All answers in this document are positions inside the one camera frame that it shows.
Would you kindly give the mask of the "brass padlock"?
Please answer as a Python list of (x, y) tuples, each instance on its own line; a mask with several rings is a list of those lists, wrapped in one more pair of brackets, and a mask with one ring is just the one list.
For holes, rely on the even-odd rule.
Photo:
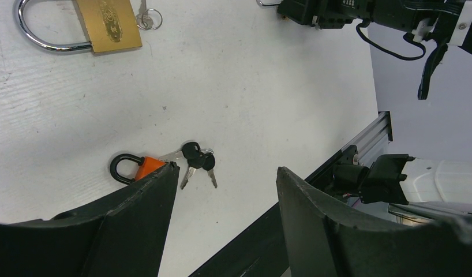
[(76, 1), (86, 42), (54, 44), (36, 36), (26, 22), (30, 1), (15, 1), (13, 15), (21, 33), (37, 47), (56, 53), (91, 50), (94, 54), (137, 49), (143, 46), (130, 1)]

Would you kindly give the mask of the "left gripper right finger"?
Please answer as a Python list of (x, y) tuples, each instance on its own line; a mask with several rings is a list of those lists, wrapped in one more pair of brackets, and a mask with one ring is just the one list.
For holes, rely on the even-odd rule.
[(349, 207), (286, 167), (276, 186), (292, 276), (472, 276), (472, 216), (394, 223)]

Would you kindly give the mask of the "orange black padlock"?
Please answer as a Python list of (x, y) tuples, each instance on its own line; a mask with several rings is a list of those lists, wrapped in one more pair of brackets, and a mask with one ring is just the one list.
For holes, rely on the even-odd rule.
[[(125, 175), (127, 170), (122, 169), (121, 172), (119, 172), (118, 167), (119, 164), (126, 164), (127, 162), (132, 164), (132, 172)], [(163, 167), (165, 164), (166, 162), (149, 156), (136, 156), (134, 154), (122, 153), (111, 160), (108, 169), (114, 180), (125, 185), (130, 185)]]

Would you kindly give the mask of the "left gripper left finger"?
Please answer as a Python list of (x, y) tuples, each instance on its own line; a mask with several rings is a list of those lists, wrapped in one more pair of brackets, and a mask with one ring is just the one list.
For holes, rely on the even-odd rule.
[(0, 224), (0, 276), (157, 276), (179, 167), (50, 220)]

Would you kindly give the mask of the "silver key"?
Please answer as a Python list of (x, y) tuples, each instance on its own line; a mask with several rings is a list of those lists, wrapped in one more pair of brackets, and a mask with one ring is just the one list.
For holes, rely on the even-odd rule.
[(162, 26), (163, 16), (160, 11), (148, 8), (146, 0), (141, 0), (136, 23), (137, 27), (143, 31), (154, 31)]

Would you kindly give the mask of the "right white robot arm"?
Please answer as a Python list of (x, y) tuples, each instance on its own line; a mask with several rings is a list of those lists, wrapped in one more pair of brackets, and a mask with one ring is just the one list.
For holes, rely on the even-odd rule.
[[(425, 58), (417, 98), (425, 100), (431, 77), (449, 46), (472, 55), (472, 1), (281, 1), (281, 16), (319, 29), (341, 29), (359, 20), (356, 31), (371, 23), (404, 32), (404, 41)], [(364, 204), (440, 202), (472, 205), (472, 165), (382, 155), (370, 166), (340, 162), (318, 189), (334, 197), (357, 197)]]

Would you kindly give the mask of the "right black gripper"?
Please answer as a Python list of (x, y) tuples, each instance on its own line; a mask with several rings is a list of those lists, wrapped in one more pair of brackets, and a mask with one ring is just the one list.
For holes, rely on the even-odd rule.
[(317, 29), (341, 29), (356, 18), (370, 17), (367, 0), (281, 1), (277, 13), (299, 25)]

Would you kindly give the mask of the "small padlock with keys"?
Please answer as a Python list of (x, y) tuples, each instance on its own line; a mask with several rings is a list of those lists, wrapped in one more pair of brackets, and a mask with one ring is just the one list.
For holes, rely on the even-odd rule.
[(282, 3), (282, 0), (276, 0), (273, 2), (264, 2), (262, 0), (256, 0), (257, 5), (262, 8), (262, 9), (273, 9), (276, 12), (276, 15), (282, 19), (282, 20), (287, 20), (287, 17), (285, 15), (280, 14), (277, 9), (278, 6)]

